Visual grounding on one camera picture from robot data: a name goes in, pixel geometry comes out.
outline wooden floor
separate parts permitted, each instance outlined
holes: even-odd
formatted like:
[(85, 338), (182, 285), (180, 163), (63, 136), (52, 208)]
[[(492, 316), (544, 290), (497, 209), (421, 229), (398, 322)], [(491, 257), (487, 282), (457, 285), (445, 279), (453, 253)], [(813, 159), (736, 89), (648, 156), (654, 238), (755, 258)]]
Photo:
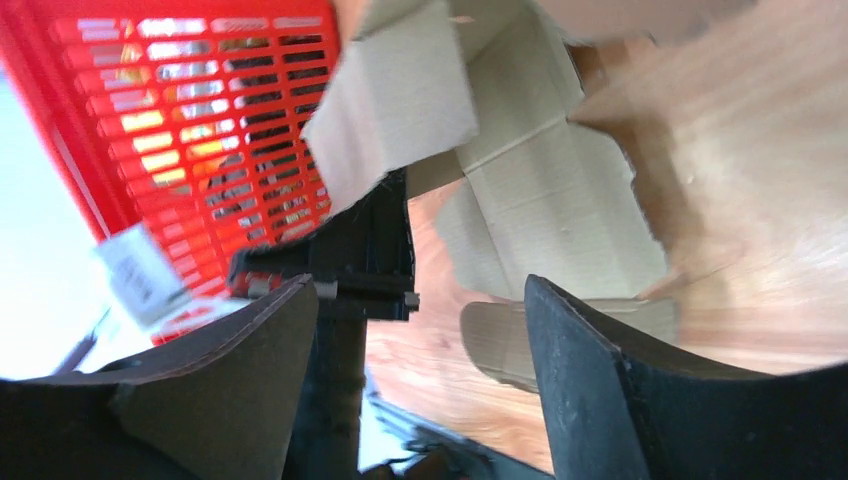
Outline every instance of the wooden floor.
[[(848, 8), (759, 0), (697, 41), (574, 51), (572, 121), (612, 134), (673, 274), (681, 345), (783, 373), (848, 359)], [(372, 323), (367, 361), (390, 402), (550, 471), (539, 398), (469, 362), (462, 290), (432, 219), (455, 185), (410, 202), (421, 312)]]

